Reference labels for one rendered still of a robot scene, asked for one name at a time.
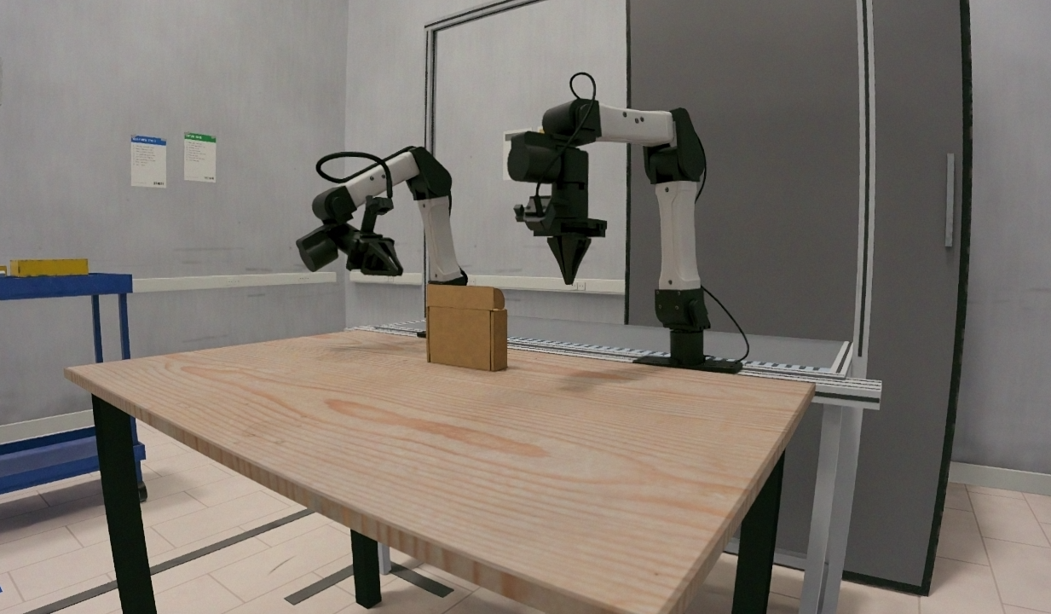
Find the brown cardboard box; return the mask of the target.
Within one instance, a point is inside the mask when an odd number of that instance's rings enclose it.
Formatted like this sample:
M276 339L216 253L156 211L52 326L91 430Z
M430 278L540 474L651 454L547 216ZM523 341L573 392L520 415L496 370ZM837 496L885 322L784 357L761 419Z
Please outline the brown cardboard box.
M485 372L508 367L508 310L498 288L427 284L426 304L427 362Z

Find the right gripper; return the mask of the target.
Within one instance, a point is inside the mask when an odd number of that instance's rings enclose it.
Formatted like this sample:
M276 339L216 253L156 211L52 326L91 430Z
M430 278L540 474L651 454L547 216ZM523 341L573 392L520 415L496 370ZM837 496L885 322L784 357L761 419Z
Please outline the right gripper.
M394 252L394 240L373 232L376 220L377 214L366 207L359 232L351 230L342 240L344 253L349 255L345 268L349 271L360 269L363 275L401 277L403 267Z

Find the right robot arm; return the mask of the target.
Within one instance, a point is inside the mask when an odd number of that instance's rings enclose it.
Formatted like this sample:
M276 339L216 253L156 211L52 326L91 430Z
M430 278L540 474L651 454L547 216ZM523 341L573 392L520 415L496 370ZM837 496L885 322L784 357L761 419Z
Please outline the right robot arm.
M419 200L430 255L431 280L428 284L465 285L448 218L448 196L451 195L450 189L453 185L450 172L421 145L386 160L385 164L391 171L392 187L406 180L413 199ZM351 212L356 212L357 207L365 202L365 206L370 207L374 214L391 211L394 207L391 198L373 199L384 191L386 191L386 175L382 165L378 165L372 170L351 178L348 182L341 183L337 187L317 195L312 200L312 212L317 214L323 225L314 229L314 232L296 240L298 255L302 257L304 265L315 272L324 265L338 259L337 249L344 252L342 248L344 237L351 230L359 232L359 229L346 222L353 220Z

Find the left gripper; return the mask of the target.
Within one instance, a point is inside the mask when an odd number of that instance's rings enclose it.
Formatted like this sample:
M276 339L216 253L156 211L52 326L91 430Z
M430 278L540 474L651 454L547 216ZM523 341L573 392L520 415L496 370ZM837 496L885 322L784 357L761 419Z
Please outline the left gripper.
M607 221L588 218L588 185L566 183L566 189L561 189L561 183L556 182L551 186L551 197L542 195L540 199L542 214L547 214L551 203L555 206L556 214L549 229L534 232L534 236L553 236L547 237L550 250L563 273L565 285L573 285L577 268L592 242L592 238L588 237L604 237Z

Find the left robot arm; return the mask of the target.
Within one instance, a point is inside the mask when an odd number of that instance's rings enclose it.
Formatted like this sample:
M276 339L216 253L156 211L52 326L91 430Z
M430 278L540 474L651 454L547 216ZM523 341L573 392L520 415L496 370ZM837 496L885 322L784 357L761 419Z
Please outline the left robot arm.
M515 182L540 182L550 162L576 132L591 101L577 98L548 109L542 115L544 134L528 130L511 137L508 154L510 178ZM676 121L677 137L674 147L669 145L674 138L673 121ZM696 267L694 199L705 159L689 114L682 107L666 112L650 112L609 107L594 100L594 107L580 132L557 157L541 185L557 182L561 183L561 189L566 189L566 183L588 185L590 154L577 151L580 150L577 147L593 142L643 145L644 169L650 185L656 185L661 214L661 277L659 290L655 290L655 307L656 318L672 330L669 359L646 355L634 359L632 364L738 373L742 362L719 361L703 355L703 330L710 329L710 321L706 316L704 288L701 288Z

